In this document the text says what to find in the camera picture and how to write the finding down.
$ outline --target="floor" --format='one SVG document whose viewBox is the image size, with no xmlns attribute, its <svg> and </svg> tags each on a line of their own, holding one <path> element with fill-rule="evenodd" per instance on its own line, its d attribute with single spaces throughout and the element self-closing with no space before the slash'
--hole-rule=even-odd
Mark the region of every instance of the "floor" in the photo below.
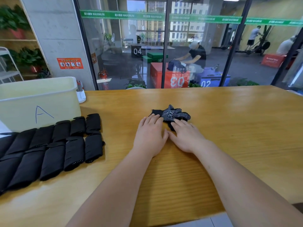
<svg viewBox="0 0 303 227">
<path fill-rule="evenodd" d="M 168 49 L 168 61 L 184 56 L 188 53 L 187 47 L 173 47 Z M 154 49 L 153 52 L 163 52 L 163 50 Z M 213 67 L 219 64 L 219 71 L 223 72 L 229 50 L 221 50 L 213 48 L 211 54 L 207 56 L 206 67 Z M 130 51 L 122 54 L 112 54 L 110 50 L 105 51 L 97 57 L 98 64 L 102 70 L 103 65 L 108 73 L 108 82 L 110 90 L 125 89 L 128 84 L 128 79 L 144 76 L 143 79 L 148 79 L 146 70 L 142 71 L 143 61 L 141 58 L 131 57 Z M 228 74 L 231 76 L 230 86 L 236 86 L 236 83 L 241 78 L 247 78 L 260 85 L 269 85 L 273 80 L 278 68 L 271 68 L 261 65 L 263 57 L 259 54 L 246 55 L 245 53 L 236 53 Z M 99 89 L 102 89 L 102 84 L 98 84 Z"/>
<path fill-rule="evenodd" d="M 212 217 L 185 222 L 169 227 L 233 227 L 226 213 L 221 213 Z"/>
</svg>

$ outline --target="black t-shirt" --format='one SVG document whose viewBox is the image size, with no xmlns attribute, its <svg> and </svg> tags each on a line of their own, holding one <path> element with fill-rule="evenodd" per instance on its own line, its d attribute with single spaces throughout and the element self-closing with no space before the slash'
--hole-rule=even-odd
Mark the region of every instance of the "black t-shirt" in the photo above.
<svg viewBox="0 0 303 227">
<path fill-rule="evenodd" d="M 195 62 L 195 64 L 200 65 L 202 68 L 205 68 L 206 51 L 202 45 L 199 45 L 197 49 L 190 49 L 189 53 L 191 54 L 192 59 L 198 55 L 201 56 L 200 59 Z"/>
</svg>

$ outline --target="gym floor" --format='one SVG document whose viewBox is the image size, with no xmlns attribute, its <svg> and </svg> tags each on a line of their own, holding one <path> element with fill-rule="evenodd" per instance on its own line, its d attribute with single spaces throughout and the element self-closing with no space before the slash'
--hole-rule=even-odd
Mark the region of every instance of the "gym floor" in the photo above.
<svg viewBox="0 0 303 227">
<path fill-rule="evenodd" d="M 173 47 L 174 49 L 168 49 L 168 61 L 184 56 L 188 53 L 187 47 Z M 153 50 L 153 52 L 163 52 L 163 50 Z M 229 50 L 221 50 L 213 48 L 210 55 L 206 58 L 206 67 L 213 67 L 219 64 L 219 71 L 223 72 Z M 108 82 L 110 90 L 125 89 L 128 83 L 128 79 L 136 78 L 137 73 L 143 61 L 140 58 L 131 57 L 130 51 L 123 52 L 122 54 L 112 54 L 111 50 L 105 51 L 102 55 L 97 57 L 100 70 L 103 70 L 102 64 L 108 73 L 108 78 L 111 81 Z M 245 53 L 236 53 L 228 75 L 231 76 L 229 85 L 236 86 L 236 83 L 241 78 L 247 78 L 260 85 L 269 85 L 273 80 L 278 68 L 271 68 L 261 65 L 263 57 L 258 53 L 246 55 Z"/>
</svg>

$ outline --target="white rack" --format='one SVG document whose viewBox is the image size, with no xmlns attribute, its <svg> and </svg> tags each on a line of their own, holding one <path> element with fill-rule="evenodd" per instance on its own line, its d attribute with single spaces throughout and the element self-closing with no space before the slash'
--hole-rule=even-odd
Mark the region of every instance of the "white rack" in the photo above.
<svg viewBox="0 0 303 227">
<path fill-rule="evenodd" d="M 6 63 L 3 59 L 3 55 L 9 55 L 16 70 L 17 71 L 6 71 Z M 3 84 L 3 80 L 4 79 L 9 79 L 10 82 L 12 82 L 12 80 L 10 79 L 11 77 L 14 79 L 14 76 L 19 75 L 21 77 L 21 79 L 24 81 L 23 77 L 21 76 L 21 73 L 19 71 L 19 69 L 17 68 L 17 65 L 13 59 L 13 57 L 11 56 L 9 50 L 5 47 L 0 47 L 0 83 Z"/>
</svg>

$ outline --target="hand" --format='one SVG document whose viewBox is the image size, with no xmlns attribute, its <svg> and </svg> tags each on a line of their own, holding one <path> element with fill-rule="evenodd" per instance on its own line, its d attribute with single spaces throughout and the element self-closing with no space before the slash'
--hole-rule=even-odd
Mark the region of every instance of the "hand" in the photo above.
<svg viewBox="0 0 303 227">
<path fill-rule="evenodd" d="M 152 157 L 156 156 L 163 148 L 169 136 L 167 130 L 164 130 L 162 138 L 163 118 L 160 115 L 151 114 L 149 117 L 144 117 L 138 126 L 136 137 L 134 138 L 135 151 L 145 151 L 150 153 Z"/>
<path fill-rule="evenodd" d="M 198 128 L 194 125 L 189 124 L 185 120 L 174 119 L 174 121 L 175 122 L 172 122 L 171 125 L 176 131 L 177 136 L 168 131 L 169 138 L 181 150 L 193 153 L 195 150 L 201 148 L 205 143 L 210 142 L 204 138 Z"/>
</svg>

